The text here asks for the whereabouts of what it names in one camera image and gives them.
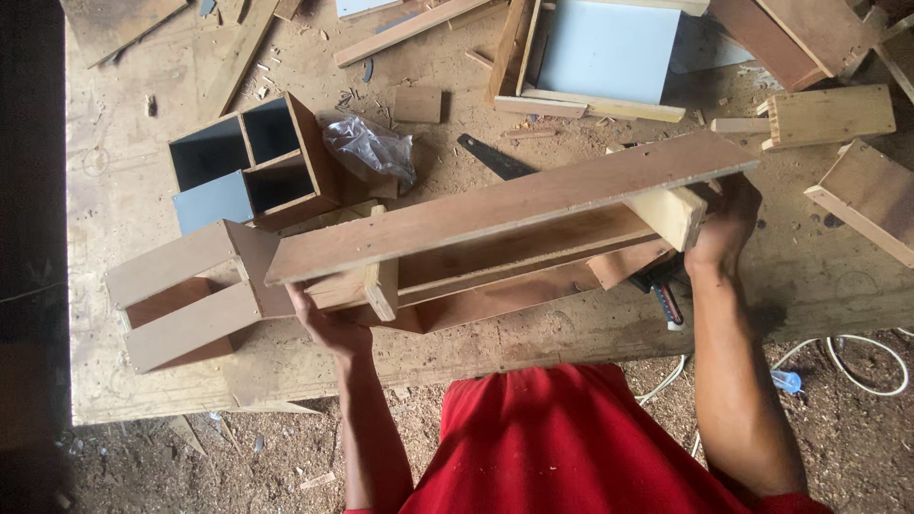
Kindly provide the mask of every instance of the white panel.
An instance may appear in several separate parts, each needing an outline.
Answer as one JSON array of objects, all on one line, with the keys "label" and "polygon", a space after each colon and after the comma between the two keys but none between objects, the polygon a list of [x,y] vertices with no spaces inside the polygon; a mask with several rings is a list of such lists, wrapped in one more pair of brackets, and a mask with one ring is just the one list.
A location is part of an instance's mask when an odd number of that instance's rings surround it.
[{"label": "white panel", "polygon": [[537,88],[659,104],[679,13],[559,0]]}]

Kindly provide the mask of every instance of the hand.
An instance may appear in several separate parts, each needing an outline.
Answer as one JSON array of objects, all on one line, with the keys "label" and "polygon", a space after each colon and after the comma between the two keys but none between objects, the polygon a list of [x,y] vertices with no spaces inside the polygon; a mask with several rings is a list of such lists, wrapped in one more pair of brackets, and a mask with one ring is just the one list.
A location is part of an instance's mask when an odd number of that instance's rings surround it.
[{"label": "hand", "polygon": [[694,280],[699,274],[735,277],[746,241],[755,229],[761,193],[741,173],[717,180],[721,202],[707,217],[695,248],[685,252],[685,271]]},{"label": "hand", "polygon": [[340,316],[321,312],[314,299],[305,290],[304,282],[286,284],[286,291],[295,307],[295,315],[302,322],[311,339],[329,348],[337,357],[351,359],[356,356],[371,356],[371,330],[344,320]]}]

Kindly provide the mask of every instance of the person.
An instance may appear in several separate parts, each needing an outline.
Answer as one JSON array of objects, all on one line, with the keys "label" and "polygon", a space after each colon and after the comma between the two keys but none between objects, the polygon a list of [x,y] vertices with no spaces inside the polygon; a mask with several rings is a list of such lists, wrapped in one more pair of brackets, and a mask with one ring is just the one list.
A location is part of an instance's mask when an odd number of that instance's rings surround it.
[{"label": "person", "polygon": [[719,179],[721,202],[685,253],[695,304],[695,404],[708,470],[635,401],[613,364],[455,381],[441,440],[413,488],[372,360],[371,331],[289,284],[302,324],[335,355],[350,513],[829,512],[749,327],[737,269],[760,192]]}]

